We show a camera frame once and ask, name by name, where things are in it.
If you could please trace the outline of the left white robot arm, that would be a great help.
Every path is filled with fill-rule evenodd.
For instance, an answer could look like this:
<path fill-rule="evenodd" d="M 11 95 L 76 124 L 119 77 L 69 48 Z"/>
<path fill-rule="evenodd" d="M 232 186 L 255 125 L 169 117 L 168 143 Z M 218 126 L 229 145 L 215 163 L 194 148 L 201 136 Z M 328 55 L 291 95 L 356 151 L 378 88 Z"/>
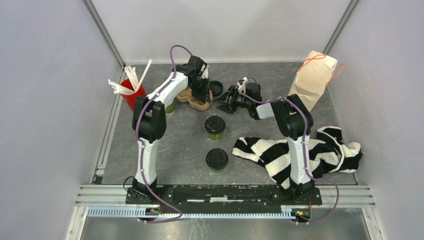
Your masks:
<path fill-rule="evenodd" d="M 157 198 L 156 158 L 167 129 L 166 108 L 185 89 L 191 90 L 190 99 L 196 104 L 205 106 L 212 101 L 206 63 L 177 65 L 158 88 L 135 101 L 132 125 L 138 143 L 138 163 L 132 189 L 145 204 Z"/>

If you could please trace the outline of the brown paper bag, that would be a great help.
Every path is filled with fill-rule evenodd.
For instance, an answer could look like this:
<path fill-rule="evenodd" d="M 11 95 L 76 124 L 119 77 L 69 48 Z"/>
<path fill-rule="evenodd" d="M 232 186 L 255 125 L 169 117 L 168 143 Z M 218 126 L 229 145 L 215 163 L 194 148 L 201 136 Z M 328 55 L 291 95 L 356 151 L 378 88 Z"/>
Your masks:
<path fill-rule="evenodd" d="M 311 111 L 330 82 L 335 80 L 346 67 L 324 53 L 312 50 L 303 65 L 297 70 L 288 95 L 296 94 L 308 111 Z"/>

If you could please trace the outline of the black coffee lid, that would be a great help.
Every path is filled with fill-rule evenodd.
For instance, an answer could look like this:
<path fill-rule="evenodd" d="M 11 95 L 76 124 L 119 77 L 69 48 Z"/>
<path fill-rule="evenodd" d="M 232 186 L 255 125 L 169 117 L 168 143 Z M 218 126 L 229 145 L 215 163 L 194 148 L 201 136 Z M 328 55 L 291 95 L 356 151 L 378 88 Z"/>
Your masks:
<path fill-rule="evenodd" d="M 205 158 L 207 166 L 219 167 L 227 166 L 229 162 L 228 154 L 221 148 L 213 148 L 207 154 Z"/>
<path fill-rule="evenodd" d="M 204 128 L 208 134 L 219 135 L 226 129 L 226 123 L 220 116 L 212 115 L 206 119 Z"/>

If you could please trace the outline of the green paper coffee cup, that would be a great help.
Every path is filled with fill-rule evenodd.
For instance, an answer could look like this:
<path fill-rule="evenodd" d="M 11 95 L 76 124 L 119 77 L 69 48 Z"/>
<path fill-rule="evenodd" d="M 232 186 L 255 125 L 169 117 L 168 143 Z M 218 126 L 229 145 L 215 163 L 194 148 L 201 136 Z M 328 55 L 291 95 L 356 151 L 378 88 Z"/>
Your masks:
<path fill-rule="evenodd" d="M 225 166 L 218 166 L 218 167 L 215 167 L 215 166 L 209 166 L 209 168 L 214 172 L 214 173 L 221 173 L 224 169 L 225 169 Z"/>

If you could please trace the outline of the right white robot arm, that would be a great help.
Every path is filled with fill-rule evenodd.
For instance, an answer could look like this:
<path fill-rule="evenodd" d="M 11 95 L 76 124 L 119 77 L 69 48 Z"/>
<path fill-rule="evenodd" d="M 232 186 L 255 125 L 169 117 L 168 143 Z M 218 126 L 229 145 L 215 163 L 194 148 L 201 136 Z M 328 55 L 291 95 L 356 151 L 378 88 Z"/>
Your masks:
<path fill-rule="evenodd" d="M 255 120 L 274 118 L 284 139 L 266 140 L 241 137 L 233 149 L 235 155 L 264 167 L 271 179 L 282 187 L 289 199 L 302 204 L 315 190 L 309 164 L 308 145 L 313 118 L 297 94 L 263 100 L 258 83 L 232 85 L 216 99 L 218 109 L 234 113 L 247 109 Z"/>

